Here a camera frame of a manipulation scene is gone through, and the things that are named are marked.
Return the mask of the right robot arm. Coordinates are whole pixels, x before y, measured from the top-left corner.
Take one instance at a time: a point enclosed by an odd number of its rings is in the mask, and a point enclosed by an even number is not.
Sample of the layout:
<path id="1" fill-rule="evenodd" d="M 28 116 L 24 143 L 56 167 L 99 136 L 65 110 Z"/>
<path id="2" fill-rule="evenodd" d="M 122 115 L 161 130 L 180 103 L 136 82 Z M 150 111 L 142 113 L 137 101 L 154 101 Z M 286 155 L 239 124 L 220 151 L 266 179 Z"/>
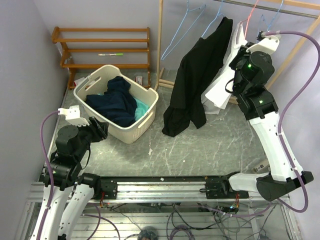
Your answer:
<path id="1" fill-rule="evenodd" d="M 226 65 L 204 92 L 205 109 L 224 109 L 231 96 L 255 130 L 269 163 L 268 174 L 235 173 L 220 186 L 221 194 L 233 197 L 238 191 L 255 192 L 273 201 L 313 181 L 295 159 L 281 127 L 282 117 L 273 95 L 265 84 L 274 73 L 271 55 L 278 47 L 261 42 L 236 44 L 226 59 Z"/>

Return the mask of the white t shirt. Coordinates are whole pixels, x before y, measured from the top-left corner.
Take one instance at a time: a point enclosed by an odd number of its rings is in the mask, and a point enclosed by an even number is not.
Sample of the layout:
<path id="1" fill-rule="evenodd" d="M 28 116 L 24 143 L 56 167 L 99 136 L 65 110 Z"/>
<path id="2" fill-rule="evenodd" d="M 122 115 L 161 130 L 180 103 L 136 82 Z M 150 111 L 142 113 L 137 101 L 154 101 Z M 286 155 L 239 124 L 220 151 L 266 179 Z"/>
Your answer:
<path id="1" fill-rule="evenodd" d="M 226 54 L 223 59 L 223 66 L 213 78 L 210 85 L 201 94 L 201 103 L 204 112 L 208 115 L 219 114 L 224 110 L 231 97 L 232 83 L 235 71 L 229 65 L 236 57 L 241 46 L 247 44 L 243 28 L 243 22 L 239 22 L 235 27 Z"/>

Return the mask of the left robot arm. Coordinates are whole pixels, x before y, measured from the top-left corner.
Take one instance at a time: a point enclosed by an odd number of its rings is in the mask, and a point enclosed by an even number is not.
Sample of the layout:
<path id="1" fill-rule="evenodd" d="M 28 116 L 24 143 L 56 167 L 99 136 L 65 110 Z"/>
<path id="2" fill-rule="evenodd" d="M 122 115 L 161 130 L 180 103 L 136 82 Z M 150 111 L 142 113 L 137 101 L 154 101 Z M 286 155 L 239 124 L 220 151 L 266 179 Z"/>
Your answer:
<path id="1" fill-rule="evenodd" d="M 99 175 L 80 173 L 81 161 L 91 153 L 91 144 L 108 136 L 108 123 L 95 117 L 83 126 L 67 125 L 58 132 L 43 179 L 43 197 L 31 235 L 33 240 L 69 240 L 83 210 L 91 199 L 114 200 L 118 186 L 103 182 Z"/>

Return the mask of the pink wire hanger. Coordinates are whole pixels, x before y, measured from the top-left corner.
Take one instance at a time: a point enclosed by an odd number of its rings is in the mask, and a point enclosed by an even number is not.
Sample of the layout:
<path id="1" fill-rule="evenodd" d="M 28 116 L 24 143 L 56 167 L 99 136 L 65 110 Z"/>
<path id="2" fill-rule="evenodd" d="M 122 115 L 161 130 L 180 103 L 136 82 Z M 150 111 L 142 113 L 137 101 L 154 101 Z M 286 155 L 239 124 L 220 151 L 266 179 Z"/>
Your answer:
<path id="1" fill-rule="evenodd" d="M 260 0 L 256 0 L 256 1 L 255 1 L 254 6 L 252 7 L 252 9 L 251 9 L 251 11 L 250 11 L 250 13 L 249 13 L 249 15 L 248 15 L 248 17 L 247 17 L 247 19 L 246 19 L 246 26 L 245 26 L 245 30 L 244 30 L 244 39 L 246 39 L 246 37 L 247 37 L 248 28 L 249 28 L 249 23 L 250 23 L 252 14 L 253 14 L 253 12 L 255 11 L 256 6 L 258 5 L 259 1 L 260 1 Z"/>

